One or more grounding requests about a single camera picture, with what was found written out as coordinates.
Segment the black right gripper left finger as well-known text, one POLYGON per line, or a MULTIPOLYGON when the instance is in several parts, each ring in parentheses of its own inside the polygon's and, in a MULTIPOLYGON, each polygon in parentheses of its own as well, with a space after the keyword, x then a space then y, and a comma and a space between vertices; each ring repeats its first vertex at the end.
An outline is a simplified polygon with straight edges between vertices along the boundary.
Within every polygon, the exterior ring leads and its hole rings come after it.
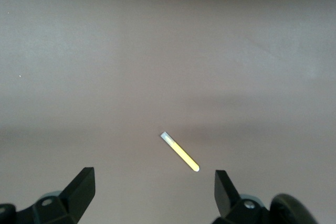
POLYGON ((95 196, 95 169, 85 167, 58 195, 48 195, 19 211, 16 223, 78 223, 95 196))

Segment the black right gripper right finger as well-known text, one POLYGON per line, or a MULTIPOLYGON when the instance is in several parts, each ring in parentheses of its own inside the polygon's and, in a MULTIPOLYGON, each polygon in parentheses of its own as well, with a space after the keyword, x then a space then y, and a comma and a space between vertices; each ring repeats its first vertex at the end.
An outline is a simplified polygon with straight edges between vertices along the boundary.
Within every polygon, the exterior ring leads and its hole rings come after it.
POLYGON ((270 211, 261 200, 240 194, 224 170, 215 171, 214 197, 220 216, 213 223, 272 223, 270 211))

